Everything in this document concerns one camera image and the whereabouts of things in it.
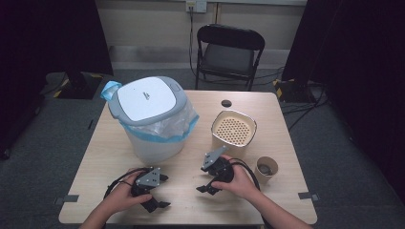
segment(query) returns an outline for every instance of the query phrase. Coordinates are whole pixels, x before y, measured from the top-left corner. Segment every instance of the metal bracket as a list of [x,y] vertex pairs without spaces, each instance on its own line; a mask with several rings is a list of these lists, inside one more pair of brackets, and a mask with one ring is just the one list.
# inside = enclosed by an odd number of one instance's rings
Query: metal bracket
[[214,164],[215,161],[223,154],[225,151],[227,151],[229,148],[226,146],[222,146],[214,151],[211,151],[207,154],[205,154],[205,158],[202,164],[202,170],[206,172],[206,168]]
[[156,168],[148,174],[137,179],[137,185],[158,187],[160,185],[160,168]]

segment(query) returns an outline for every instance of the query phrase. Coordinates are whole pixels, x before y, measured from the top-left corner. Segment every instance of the small cup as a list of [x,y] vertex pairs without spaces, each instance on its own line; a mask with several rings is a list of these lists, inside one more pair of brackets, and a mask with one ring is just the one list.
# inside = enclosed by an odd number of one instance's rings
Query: small cup
[[259,183],[266,184],[277,172],[278,164],[273,158],[262,156],[257,160],[254,175]]

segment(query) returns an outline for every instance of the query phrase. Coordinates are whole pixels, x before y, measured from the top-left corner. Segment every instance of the electrical outlet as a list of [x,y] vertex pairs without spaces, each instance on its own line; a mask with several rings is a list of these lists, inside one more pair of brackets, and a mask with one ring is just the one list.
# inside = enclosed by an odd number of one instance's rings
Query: electrical outlet
[[193,11],[197,11],[196,1],[185,1],[185,11],[190,11],[190,8],[192,8]]
[[197,1],[195,8],[196,8],[196,12],[206,12],[206,2]]

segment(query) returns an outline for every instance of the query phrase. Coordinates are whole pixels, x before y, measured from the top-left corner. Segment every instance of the square container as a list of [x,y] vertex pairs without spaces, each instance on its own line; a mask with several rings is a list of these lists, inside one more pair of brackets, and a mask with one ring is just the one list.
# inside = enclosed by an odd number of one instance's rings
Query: square container
[[236,111],[223,111],[212,124],[212,148],[227,146],[226,155],[242,159],[246,146],[256,134],[256,121]]

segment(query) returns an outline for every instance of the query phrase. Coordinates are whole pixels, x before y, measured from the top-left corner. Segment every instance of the white wall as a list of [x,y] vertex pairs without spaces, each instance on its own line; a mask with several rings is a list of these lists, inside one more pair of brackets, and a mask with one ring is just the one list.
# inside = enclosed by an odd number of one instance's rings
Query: white wall
[[[193,49],[197,49],[195,37],[198,28],[217,21],[259,32],[266,40],[262,60],[284,62],[305,5],[302,4],[303,0],[278,0],[278,2],[286,1],[287,5],[264,4],[267,1],[274,2],[274,0],[261,0],[261,4],[208,2],[207,13],[194,13]],[[169,47],[188,50],[191,26],[190,15],[185,11],[184,1],[98,0],[96,3],[108,46]]]

